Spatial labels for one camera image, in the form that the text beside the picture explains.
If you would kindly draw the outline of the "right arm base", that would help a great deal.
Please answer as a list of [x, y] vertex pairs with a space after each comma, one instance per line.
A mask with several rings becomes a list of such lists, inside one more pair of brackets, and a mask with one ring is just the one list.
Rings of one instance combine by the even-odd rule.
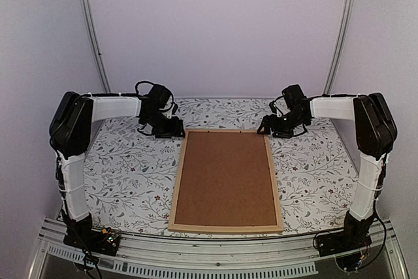
[[313, 238], [313, 246], [321, 257], [366, 248], [365, 253], [355, 253], [338, 257], [336, 263], [346, 272], [360, 269], [370, 251], [372, 239], [368, 231], [358, 227], [345, 226], [343, 231], [336, 233], [318, 233]]

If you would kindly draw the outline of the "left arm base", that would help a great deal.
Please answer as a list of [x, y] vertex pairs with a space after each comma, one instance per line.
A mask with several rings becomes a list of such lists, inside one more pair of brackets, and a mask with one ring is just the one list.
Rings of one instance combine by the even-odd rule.
[[68, 227], [63, 243], [87, 252], [116, 256], [120, 246], [120, 232], [109, 227], [95, 231], [89, 226]]

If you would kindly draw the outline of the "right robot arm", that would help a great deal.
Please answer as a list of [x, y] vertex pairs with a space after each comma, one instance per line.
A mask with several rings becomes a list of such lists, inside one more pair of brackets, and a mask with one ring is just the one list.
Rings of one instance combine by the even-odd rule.
[[281, 93], [287, 113], [271, 102], [272, 111], [261, 120], [260, 135], [291, 139], [295, 128], [307, 127], [314, 118], [349, 120], [355, 125], [355, 138], [361, 164], [354, 200], [344, 218], [344, 229], [338, 236], [343, 250], [352, 250], [362, 241], [363, 232], [376, 218], [375, 205], [383, 188], [386, 164], [397, 138], [394, 118], [382, 93], [337, 94], [307, 97], [298, 84]]

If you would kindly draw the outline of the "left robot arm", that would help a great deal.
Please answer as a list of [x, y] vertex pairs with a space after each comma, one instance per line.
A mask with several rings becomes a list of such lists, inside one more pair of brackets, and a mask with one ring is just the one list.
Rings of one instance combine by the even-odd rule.
[[137, 118], [138, 132], [157, 139], [184, 138], [184, 123], [175, 115], [178, 105], [165, 86], [151, 83], [148, 93], [64, 94], [49, 126], [49, 144], [56, 155], [56, 180], [63, 201], [63, 221], [83, 249], [93, 248], [92, 228], [84, 187], [84, 160], [93, 123], [113, 118]]

